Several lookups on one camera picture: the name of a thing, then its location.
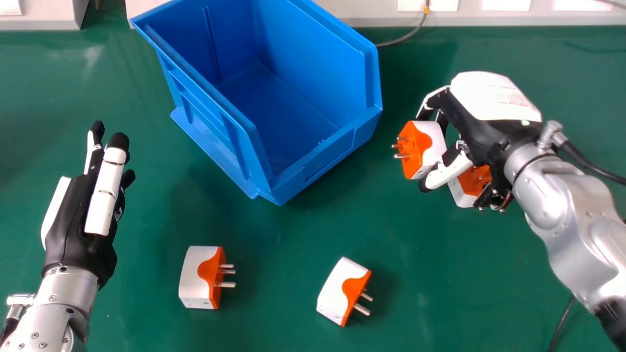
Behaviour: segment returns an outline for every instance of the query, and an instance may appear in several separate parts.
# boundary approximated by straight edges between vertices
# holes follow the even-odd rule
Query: silver robotic arm
[[[428,121],[434,112],[435,122]],[[449,124],[459,140],[446,148]],[[543,126],[511,80],[488,72],[460,73],[428,95],[393,147],[405,176],[419,179],[423,192],[447,184],[458,206],[481,211],[504,212],[517,199],[557,278],[626,351],[626,225],[608,187],[557,152],[626,180],[593,167],[558,122]]]
[[[130,159],[128,137],[111,136],[104,125],[88,132],[84,174],[59,181],[41,228],[46,251],[37,294],[7,298],[9,313],[0,351],[85,351],[98,291],[115,271],[113,240],[125,208],[125,189],[135,180],[123,172]]]

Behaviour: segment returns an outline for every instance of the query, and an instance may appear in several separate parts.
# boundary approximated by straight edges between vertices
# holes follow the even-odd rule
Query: gray cable
[[[626,10],[626,4],[618,3],[617,1],[614,1],[614,0],[596,0],[596,1],[599,1],[599,2],[605,3],[605,4],[611,4],[611,5],[615,6],[616,8],[620,8],[620,9]]]
[[[390,46],[390,45],[395,45],[395,44],[398,44],[398,43],[402,43],[403,41],[405,41],[405,40],[409,39],[410,37],[414,36],[415,33],[417,33],[424,26],[424,22],[426,22],[426,17],[428,16],[428,12],[430,11],[429,7],[430,7],[430,0],[426,0],[426,9],[424,10],[424,15],[422,16],[422,20],[419,22],[418,26],[415,27],[412,31],[410,31],[409,33],[405,34],[404,36],[401,36],[398,39],[385,41],[383,43],[378,43],[376,45],[376,47],[377,48],[382,48],[383,46]]]

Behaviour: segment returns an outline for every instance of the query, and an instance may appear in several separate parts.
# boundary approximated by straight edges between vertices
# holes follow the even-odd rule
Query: robotic hand
[[[0,351],[86,351],[96,293],[115,271],[113,240],[125,208],[125,190],[135,180],[129,140],[111,136],[105,148],[102,122],[87,134],[83,175],[61,177],[41,226],[46,258],[37,294],[7,298],[9,313]]]
[[[449,124],[459,138],[448,148]],[[593,166],[558,122],[543,126],[509,78],[488,72],[460,73],[430,93],[393,148],[407,179],[418,179],[423,192],[448,184],[459,207],[504,212],[516,198],[553,272],[626,351],[626,225],[607,186],[557,152],[621,184],[624,178]]]

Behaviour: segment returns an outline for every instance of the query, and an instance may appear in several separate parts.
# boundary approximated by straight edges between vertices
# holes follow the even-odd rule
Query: blue plastic bin
[[[285,204],[372,136],[376,48],[310,0],[174,0],[131,21],[174,121],[250,198]]]

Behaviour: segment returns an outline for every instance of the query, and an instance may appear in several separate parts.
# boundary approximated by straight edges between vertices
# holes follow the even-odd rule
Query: cable connector
[[[191,246],[180,273],[178,297],[187,308],[217,309],[222,288],[234,288],[224,275],[235,274],[235,266],[226,263],[221,247]]]
[[[359,298],[374,300],[364,292],[371,274],[365,267],[342,257],[317,297],[317,311],[342,327],[346,326],[353,309],[369,316],[370,311],[357,301]]]

